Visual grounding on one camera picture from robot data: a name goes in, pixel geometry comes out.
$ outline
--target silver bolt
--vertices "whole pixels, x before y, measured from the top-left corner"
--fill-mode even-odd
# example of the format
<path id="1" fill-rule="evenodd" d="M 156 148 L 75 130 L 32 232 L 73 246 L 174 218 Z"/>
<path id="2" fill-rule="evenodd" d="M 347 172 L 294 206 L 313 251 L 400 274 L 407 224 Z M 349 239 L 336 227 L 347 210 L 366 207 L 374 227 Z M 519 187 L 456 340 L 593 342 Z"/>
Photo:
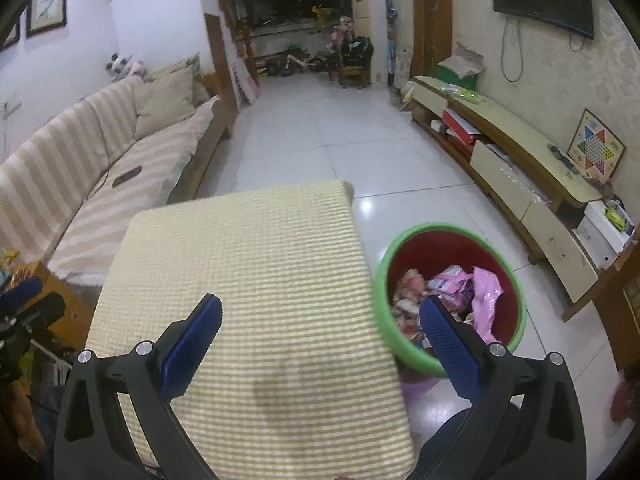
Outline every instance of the silver bolt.
<path id="1" fill-rule="evenodd" d="M 147 355 L 153 349 L 153 344 L 151 341 L 143 341 L 142 343 L 138 343 L 136 346 L 136 354 L 138 355 Z"/>
<path id="2" fill-rule="evenodd" d="M 551 352 L 551 354 L 549 354 L 549 360 L 557 366 L 560 366 L 562 363 L 564 363 L 564 359 L 558 352 Z"/>
<path id="3" fill-rule="evenodd" d="M 496 357 L 502 357 L 507 353 L 507 349 L 500 343 L 492 343 L 489 346 L 489 352 L 491 352 L 491 355 L 494 355 Z"/>
<path id="4" fill-rule="evenodd" d="M 91 352 L 89 352 L 88 350 L 82 350 L 80 352 L 80 355 L 78 356 L 78 362 L 79 363 L 85 363 L 89 359 L 91 359 Z"/>

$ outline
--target orange wooden cabinet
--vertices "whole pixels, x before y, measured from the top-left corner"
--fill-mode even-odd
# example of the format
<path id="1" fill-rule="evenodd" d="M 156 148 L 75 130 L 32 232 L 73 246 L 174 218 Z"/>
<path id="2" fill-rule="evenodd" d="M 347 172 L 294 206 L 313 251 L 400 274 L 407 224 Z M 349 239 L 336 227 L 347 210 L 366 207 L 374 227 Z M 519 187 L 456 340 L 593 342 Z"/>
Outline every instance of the orange wooden cabinet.
<path id="1" fill-rule="evenodd" d="M 25 278 L 36 276 L 42 282 L 42 292 L 21 310 L 30 307 L 51 292 L 58 293 L 65 300 L 65 315 L 51 325 L 49 330 L 63 345 L 69 345 L 77 352 L 82 351 L 94 318 L 94 310 L 82 303 L 78 295 L 51 274 L 43 263 L 32 262 L 20 266 L 20 269 L 25 271 Z"/>

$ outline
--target picture frame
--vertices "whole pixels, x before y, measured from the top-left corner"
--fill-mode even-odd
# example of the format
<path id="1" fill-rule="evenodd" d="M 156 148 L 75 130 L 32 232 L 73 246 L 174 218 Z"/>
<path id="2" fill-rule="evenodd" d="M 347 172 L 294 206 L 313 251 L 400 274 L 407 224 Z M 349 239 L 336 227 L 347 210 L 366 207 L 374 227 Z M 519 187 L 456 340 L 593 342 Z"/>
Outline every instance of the picture frame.
<path id="1" fill-rule="evenodd" d="M 9 35 L 4 41 L 4 45 L 0 46 L 0 52 L 8 49 L 12 45 L 15 45 L 18 41 L 20 41 L 20 18 L 18 18 L 18 21 L 15 22 L 14 28 L 9 32 Z"/>
<path id="2" fill-rule="evenodd" d="M 583 175 L 604 184 L 620 165 L 626 146 L 596 114 L 585 108 L 568 155 Z"/>
<path id="3" fill-rule="evenodd" d="M 27 38 L 66 26 L 66 0 L 31 0 L 27 6 Z"/>

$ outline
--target sofa seat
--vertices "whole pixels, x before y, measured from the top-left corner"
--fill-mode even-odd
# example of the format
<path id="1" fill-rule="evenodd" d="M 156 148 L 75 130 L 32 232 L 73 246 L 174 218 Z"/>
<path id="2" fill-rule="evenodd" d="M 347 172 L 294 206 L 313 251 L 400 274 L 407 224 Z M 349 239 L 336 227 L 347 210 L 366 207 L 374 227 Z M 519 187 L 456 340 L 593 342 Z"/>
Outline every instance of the sofa seat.
<path id="1" fill-rule="evenodd" d="M 80 206 L 49 261 L 49 269 L 72 285 L 102 286 L 133 216 L 164 205 L 213 118 L 218 97 L 185 121 L 139 140 L 102 176 Z M 142 166 L 131 180 L 113 181 Z"/>

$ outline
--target red box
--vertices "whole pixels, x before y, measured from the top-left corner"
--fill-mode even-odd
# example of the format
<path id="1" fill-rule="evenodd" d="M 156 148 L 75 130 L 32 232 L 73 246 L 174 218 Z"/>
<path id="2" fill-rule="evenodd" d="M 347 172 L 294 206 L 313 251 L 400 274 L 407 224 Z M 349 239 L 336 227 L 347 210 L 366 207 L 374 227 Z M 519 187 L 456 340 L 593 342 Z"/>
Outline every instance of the red box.
<path id="1" fill-rule="evenodd" d="M 477 138 L 482 135 L 475 126 L 449 108 L 443 111 L 442 121 L 456 133 L 458 140 L 467 146 L 473 146 Z"/>

